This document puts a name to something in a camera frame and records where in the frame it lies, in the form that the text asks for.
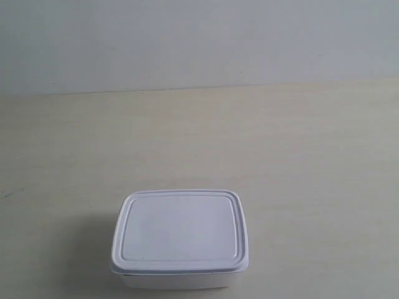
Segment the white lidded plastic container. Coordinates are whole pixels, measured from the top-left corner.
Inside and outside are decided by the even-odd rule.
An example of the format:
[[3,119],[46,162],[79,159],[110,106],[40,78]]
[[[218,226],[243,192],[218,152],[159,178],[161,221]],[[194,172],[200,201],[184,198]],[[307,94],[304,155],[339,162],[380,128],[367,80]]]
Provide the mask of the white lidded plastic container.
[[110,267],[128,287],[223,288],[233,284],[248,266],[248,231],[235,192],[138,191],[123,201]]

